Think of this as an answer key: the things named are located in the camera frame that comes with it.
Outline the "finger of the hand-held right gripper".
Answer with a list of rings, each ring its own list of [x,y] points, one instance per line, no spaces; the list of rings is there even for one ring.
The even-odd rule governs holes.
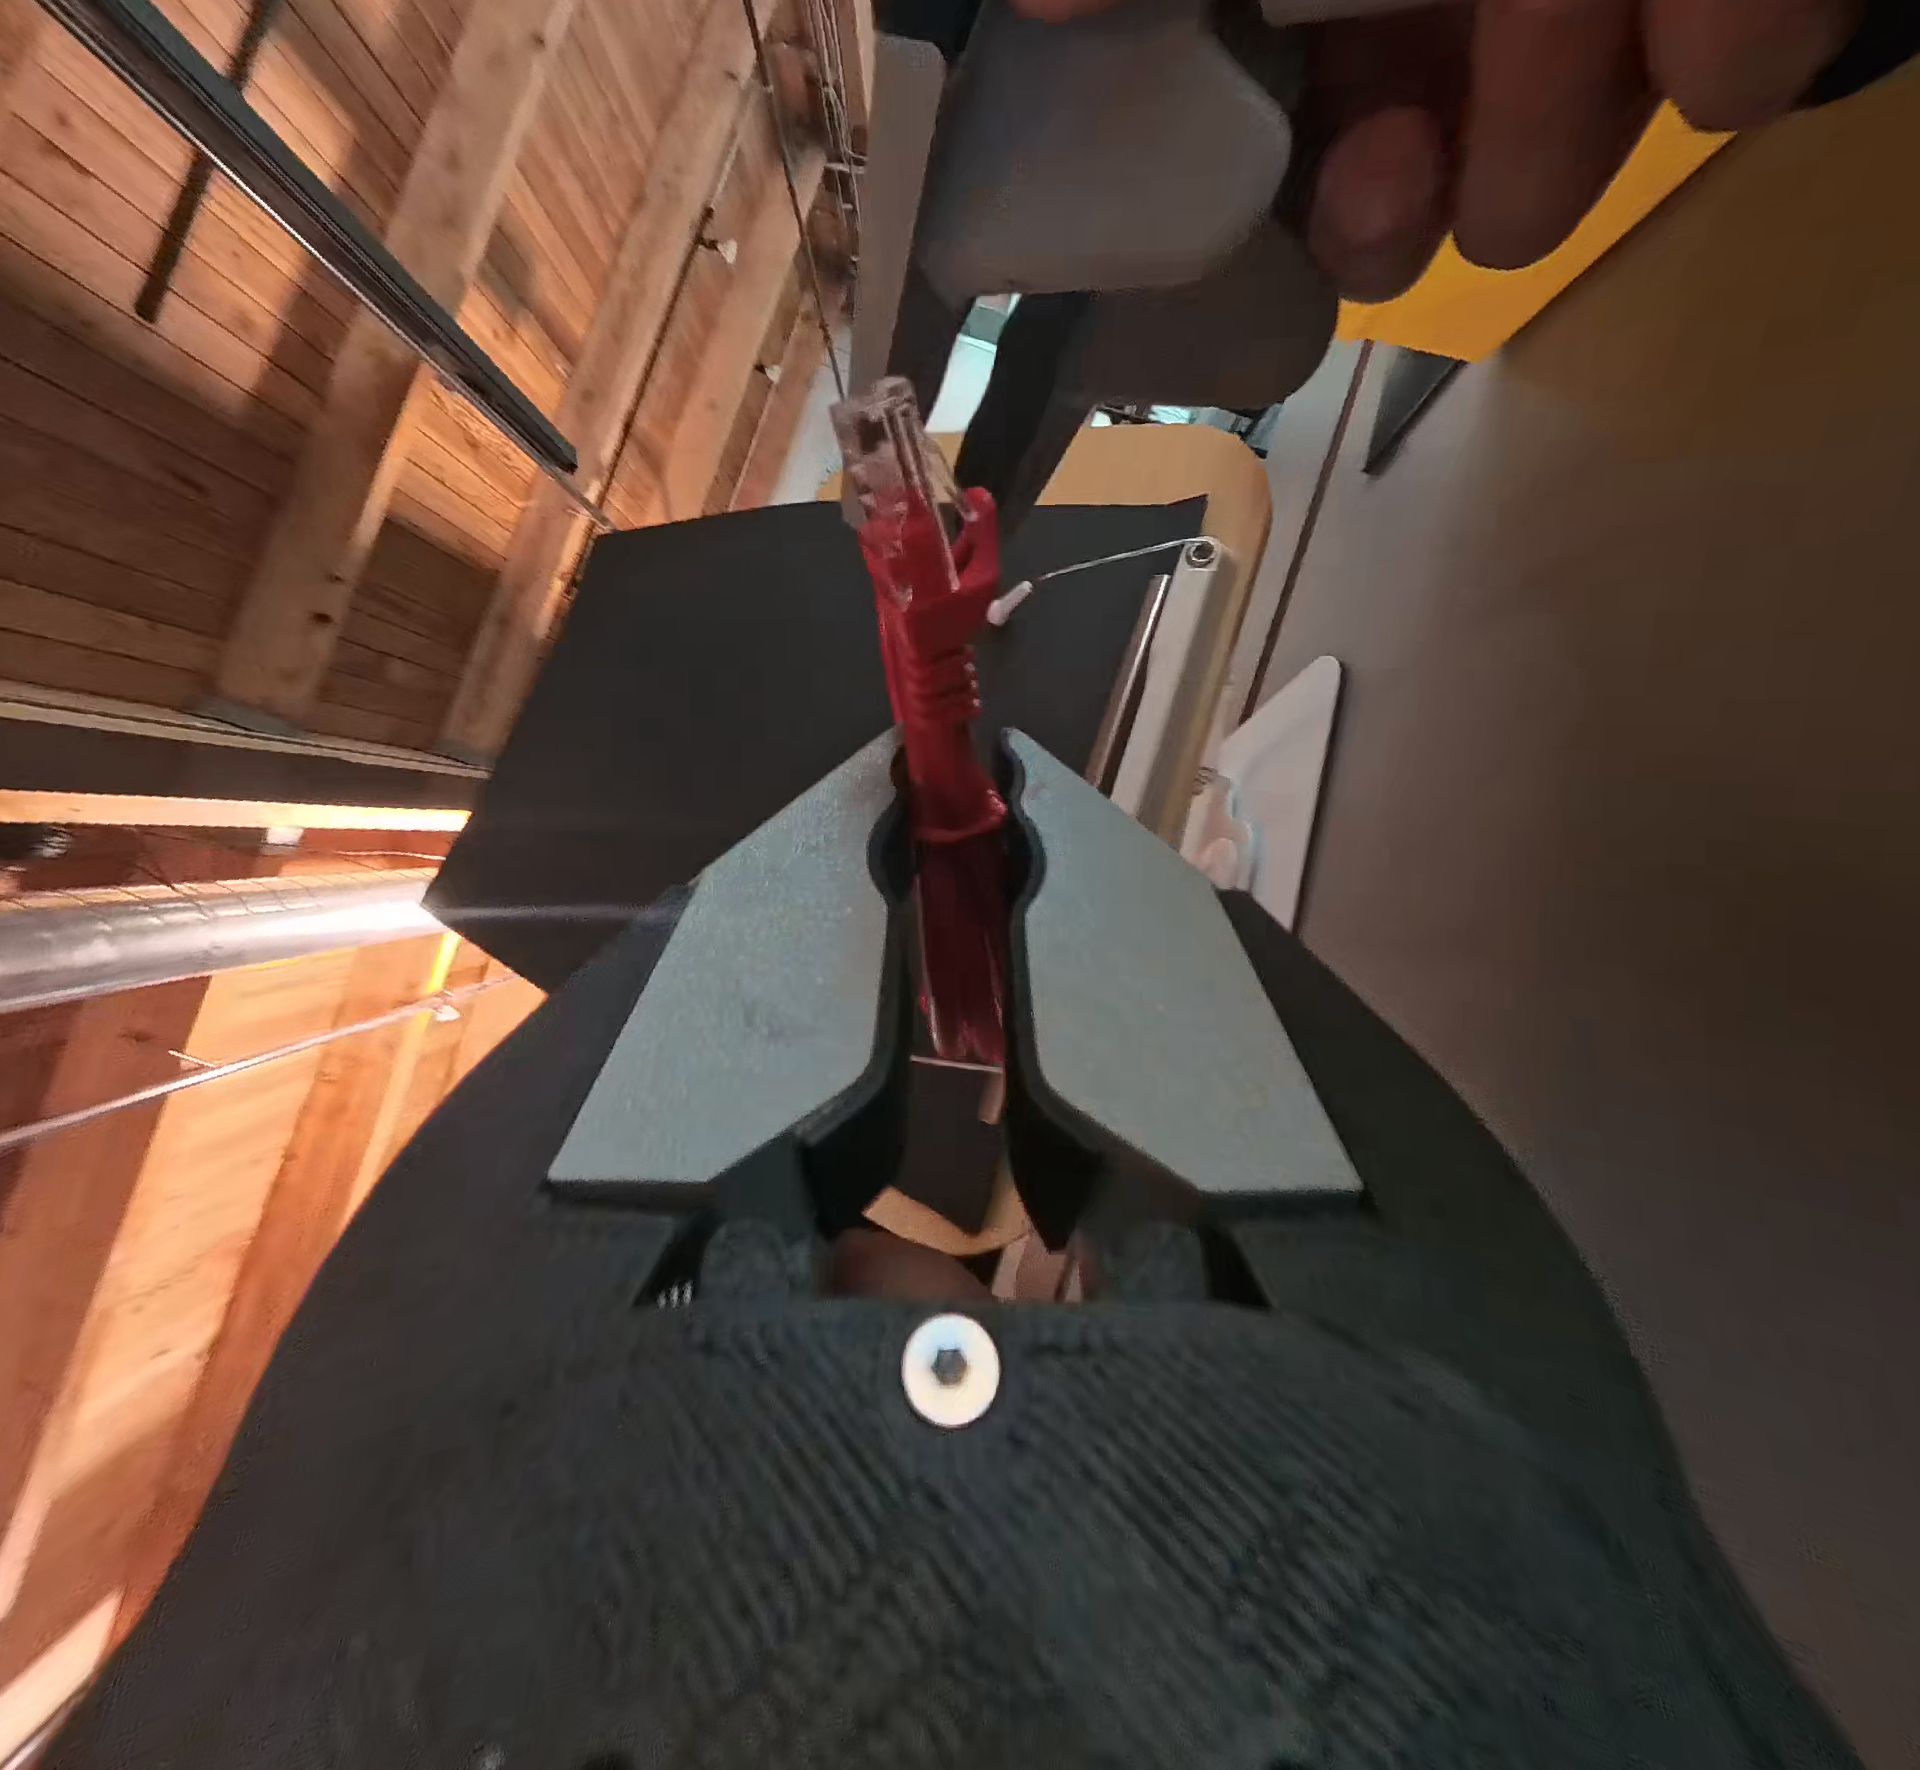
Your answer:
[[[1165,288],[1283,223],[1283,103],[1197,7],[1044,26],[991,4],[959,62],[877,30],[861,186],[853,389],[896,376],[920,412],[965,319],[1016,297],[963,443],[965,488],[1023,524],[1089,417],[1061,369],[1092,295]]]
[[[1266,220],[1203,276],[1092,295],[1061,384],[1085,409],[1253,414],[1312,379],[1337,319],[1332,280],[1284,223]]]

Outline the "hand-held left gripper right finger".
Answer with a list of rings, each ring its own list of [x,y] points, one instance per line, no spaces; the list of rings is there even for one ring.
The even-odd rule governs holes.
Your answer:
[[[1031,734],[1000,737],[1007,1156],[1052,1247],[1349,1211],[1364,1183],[1225,895]]]

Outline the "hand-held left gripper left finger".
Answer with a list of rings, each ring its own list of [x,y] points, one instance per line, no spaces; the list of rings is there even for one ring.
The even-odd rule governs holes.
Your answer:
[[[904,1149],[913,842],[882,732],[699,878],[547,1190],[661,1217],[862,1217]]]

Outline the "yellow plastic bin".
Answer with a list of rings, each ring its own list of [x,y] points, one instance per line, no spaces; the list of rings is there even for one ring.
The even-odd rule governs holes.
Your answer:
[[[1732,142],[1663,104],[1595,206],[1548,256],[1517,271],[1482,268],[1448,240],[1428,271],[1385,303],[1345,300],[1337,345],[1380,345],[1478,365],[1497,355]]]

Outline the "black flat pad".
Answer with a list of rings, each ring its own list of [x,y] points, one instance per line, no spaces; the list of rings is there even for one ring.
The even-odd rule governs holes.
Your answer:
[[[1360,473],[1379,478],[1402,455],[1407,441],[1435,404],[1471,369],[1469,360],[1394,346],[1385,371]]]

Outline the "black wooden book stand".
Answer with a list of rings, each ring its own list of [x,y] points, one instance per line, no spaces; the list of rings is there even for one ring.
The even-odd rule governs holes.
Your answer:
[[[1235,634],[1275,511],[1269,463],[1227,430],[1081,430],[1002,549],[1007,583],[1036,590],[977,653],[982,734],[1087,773],[1172,542],[1223,544]],[[889,726],[834,493],[604,537],[422,904],[552,992]]]

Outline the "linear ceiling light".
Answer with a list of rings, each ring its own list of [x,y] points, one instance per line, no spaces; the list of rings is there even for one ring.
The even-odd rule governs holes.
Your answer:
[[[468,810],[441,806],[2,790],[2,825],[6,827],[457,835],[466,823]]]

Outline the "silver ventilation duct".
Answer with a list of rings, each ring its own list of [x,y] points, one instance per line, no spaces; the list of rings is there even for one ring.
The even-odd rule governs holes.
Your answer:
[[[25,895],[2,911],[2,1014],[432,939],[427,871]]]

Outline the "black ceiling track rail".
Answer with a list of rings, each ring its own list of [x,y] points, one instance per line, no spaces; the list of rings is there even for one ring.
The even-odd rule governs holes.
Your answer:
[[[442,382],[558,482],[561,428],[338,201],[151,0],[31,0],[269,214]]]

